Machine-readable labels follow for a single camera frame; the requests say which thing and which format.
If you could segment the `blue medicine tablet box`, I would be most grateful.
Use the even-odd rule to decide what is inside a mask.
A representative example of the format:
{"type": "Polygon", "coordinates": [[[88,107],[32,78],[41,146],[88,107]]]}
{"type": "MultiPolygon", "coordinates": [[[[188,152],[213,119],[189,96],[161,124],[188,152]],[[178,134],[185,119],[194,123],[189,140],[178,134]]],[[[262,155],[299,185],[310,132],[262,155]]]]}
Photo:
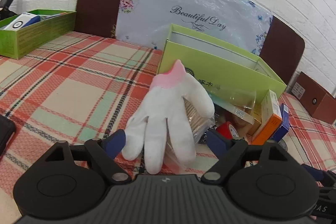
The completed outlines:
{"type": "Polygon", "coordinates": [[[289,131],[289,108],[286,104],[282,103],[280,106],[280,112],[282,116],[282,122],[280,123],[277,130],[273,133],[273,135],[269,138],[275,142],[279,142],[289,131]]]}

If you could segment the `white glove with pink cuff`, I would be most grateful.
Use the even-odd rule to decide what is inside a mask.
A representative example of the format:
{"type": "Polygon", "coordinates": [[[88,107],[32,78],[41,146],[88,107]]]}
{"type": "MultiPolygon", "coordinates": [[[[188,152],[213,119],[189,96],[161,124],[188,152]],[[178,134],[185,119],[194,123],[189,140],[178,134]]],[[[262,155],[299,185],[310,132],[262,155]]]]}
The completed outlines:
{"type": "Polygon", "coordinates": [[[214,104],[205,88],[176,60],[168,72],[153,78],[149,91],[129,118],[126,143],[121,151],[123,158],[132,161],[143,152],[147,172],[157,174],[169,141],[180,163],[192,163],[196,158],[195,142],[185,101],[189,101],[202,118],[214,116],[214,104]]]}

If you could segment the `red tape roll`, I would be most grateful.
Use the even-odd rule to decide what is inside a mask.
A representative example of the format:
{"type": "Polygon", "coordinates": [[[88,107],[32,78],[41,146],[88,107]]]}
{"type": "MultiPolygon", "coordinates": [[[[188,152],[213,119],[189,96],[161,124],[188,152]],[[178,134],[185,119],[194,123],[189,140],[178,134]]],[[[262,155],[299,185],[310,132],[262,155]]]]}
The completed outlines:
{"type": "Polygon", "coordinates": [[[217,127],[217,132],[227,139],[239,138],[238,132],[230,121],[217,127]]]}

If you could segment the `steel wool scrubber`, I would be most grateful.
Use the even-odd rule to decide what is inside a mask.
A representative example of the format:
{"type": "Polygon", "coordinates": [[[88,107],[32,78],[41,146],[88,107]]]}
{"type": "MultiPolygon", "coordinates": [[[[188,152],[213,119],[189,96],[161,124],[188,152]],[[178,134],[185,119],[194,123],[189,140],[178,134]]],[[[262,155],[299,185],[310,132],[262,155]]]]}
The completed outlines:
{"type": "Polygon", "coordinates": [[[213,135],[213,129],[209,128],[200,138],[198,144],[207,144],[208,139],[211,139],[213,135]]]}

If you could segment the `long gold teal box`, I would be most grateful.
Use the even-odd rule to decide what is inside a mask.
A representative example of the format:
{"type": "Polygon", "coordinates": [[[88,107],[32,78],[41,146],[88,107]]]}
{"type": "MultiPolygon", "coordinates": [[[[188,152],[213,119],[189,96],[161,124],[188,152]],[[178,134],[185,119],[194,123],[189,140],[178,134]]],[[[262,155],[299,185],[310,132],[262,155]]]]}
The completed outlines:
{"type": "Polygon", "coordinates": [[[230,121],[238,127],[254,124],[254,117],[244,111],[243,107],[235,106],[218,97],[212,99],[215,105],[215,116],[219,121],[230,121]]]}

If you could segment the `bag of wooden toothpicks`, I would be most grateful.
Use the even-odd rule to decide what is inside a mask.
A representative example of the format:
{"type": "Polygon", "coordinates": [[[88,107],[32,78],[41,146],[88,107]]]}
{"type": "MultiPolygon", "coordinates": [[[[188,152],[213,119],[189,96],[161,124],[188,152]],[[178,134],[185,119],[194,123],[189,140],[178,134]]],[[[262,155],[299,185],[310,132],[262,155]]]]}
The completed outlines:
{"type": "MultiPolygon", "coordinates": [[[[215,120],[214,117],[210,119],[205,119],[201,117],[197,112],[196,108],[194,108],[194,106],[188,100],[184,100],[184,102],[185,102],[187,119],[189,121],[191,131],[193,133],[195,151],[198,151],[201,148],[201,144],[198,144],[198,141],[209,128],[215,125],[215,120]]],[[[179,162],[179,160],[175,156],[175,152],[171,145],[169,135],[167,135],[167,145],[163,163],[164,166],[166,166],[174,174],[183,173],[187,170],[189,166],[191,166],[191,165],[189,166],[183,165],[182,163],[179,162]]]]}

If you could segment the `small gold box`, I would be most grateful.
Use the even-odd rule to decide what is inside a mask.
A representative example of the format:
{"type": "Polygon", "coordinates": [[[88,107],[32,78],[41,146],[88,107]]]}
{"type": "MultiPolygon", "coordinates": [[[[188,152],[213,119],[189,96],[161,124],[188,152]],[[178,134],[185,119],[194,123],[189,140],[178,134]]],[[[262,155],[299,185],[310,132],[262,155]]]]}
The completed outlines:
{"type": "Polygon", "coordinates": [[[259,129],[261,126],[261,105],[259,103],[256,103],[251,115],[254,118],[253,125],[250,127],[250,129],[247,131],[247,135],[253,136],[254,133],[259,129]]]}

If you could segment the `orange white medicine box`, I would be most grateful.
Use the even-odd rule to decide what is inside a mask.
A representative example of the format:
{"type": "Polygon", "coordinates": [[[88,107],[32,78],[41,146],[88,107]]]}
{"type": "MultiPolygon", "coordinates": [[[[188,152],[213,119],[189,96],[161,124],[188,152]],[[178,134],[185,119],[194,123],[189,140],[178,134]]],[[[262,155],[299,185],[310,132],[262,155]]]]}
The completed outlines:
{"type": "Polygon", "coordinates": [[[261,125],[252,136],[253,145],[263,145],[278,129],[282,122],[277,95],[268,90],[261,102],[261,125]]]}

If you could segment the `plaid red bed sheet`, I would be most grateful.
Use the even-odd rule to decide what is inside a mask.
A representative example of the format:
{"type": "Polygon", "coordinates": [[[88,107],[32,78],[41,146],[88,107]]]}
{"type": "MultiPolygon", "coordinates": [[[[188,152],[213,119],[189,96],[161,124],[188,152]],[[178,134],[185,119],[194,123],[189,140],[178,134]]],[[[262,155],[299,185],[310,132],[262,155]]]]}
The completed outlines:
{"type": "Polygon", "coordinates": [[[156,50],[70,32],[14,61],[1,81],[1,114],[18,135],[9,152],[30,163],[13,184],[19,223],[312,223],[319,187],[279,145],[236,141],[212,168],[131,177],[104,141],[140,104],[156,50]]]}

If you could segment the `brown cardboard box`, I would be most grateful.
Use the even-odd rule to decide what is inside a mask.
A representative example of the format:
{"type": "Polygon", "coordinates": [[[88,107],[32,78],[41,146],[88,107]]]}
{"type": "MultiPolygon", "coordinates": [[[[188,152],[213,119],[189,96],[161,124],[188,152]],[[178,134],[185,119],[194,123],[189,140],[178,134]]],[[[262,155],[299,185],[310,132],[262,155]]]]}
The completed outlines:
{"type": "Polygon", "coordinates": [[[335,98],[315,80],[301,72],[291,89],[311,117],[333,124],[336,116],[335,98]]]}

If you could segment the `light green open cardboard box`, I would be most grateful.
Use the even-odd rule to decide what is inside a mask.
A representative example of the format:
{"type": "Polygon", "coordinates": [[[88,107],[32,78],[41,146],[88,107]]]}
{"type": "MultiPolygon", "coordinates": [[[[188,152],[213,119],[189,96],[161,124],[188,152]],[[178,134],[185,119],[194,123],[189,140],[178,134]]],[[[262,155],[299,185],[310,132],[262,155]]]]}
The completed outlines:
{"type": "Polygon", "coordinates": [[[180,60],[207,91],[220,98],[243,91],[255,94],[260,103],[269,90],[280,96],[286,89],[284,81],[260,56],[172,24],[157,72],[167,72],[175,60],[180,60]]]}

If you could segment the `black device at left edge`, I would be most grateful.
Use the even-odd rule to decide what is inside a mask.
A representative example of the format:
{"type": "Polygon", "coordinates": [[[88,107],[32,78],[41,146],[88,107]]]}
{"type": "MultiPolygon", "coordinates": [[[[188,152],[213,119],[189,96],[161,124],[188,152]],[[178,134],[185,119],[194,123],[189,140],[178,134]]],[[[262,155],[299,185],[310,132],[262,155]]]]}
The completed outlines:
{"type": "Polygon", "coordinates": [[[0,155],[3,154],[8,141],[12,137],[13,133],[15,133],[16,126],[13,121],[4,117],[3,115],[0,116],[0,155]]]}

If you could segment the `white blue box in bin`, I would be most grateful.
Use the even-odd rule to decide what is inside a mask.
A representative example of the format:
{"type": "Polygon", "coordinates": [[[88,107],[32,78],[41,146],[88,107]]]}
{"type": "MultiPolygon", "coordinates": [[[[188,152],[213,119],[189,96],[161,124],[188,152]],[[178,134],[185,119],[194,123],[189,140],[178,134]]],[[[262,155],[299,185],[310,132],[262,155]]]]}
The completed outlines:
{"type": "Polygon", "coordinates": [[[35,15],[30,12],[24,12],[3,29],[7,31],[18,31],[26,26],[38,23],[40,21],[41,17],[39,15],[35,15]]]}

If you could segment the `floral plastic-wrapped bedding package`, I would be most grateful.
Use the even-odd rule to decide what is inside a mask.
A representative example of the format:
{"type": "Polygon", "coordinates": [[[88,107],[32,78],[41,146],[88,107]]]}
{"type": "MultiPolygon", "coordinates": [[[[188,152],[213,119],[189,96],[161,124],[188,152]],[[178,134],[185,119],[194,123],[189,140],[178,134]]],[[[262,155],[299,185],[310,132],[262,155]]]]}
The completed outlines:
{"type": "Polygon", "coordinates": [[[120,0],[116,38],[161,50],[176,24],[259,55],[272,20],[251,0],[120,0]]]}

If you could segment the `dark brown wooden headboard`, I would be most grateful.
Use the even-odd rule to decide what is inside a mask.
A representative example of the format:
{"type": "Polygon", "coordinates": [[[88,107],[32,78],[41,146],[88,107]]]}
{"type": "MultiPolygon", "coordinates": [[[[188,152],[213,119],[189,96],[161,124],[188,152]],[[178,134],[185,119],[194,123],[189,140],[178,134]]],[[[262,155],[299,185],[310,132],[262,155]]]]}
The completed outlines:
{"type": "MultiPolygon", "coordinates": [[[[77,0],[75,31],[115,38],[120,0],[77,0]]],[[[305,42],[274,17],[260,57],[288,84],[303,56],[305,42]]]]}

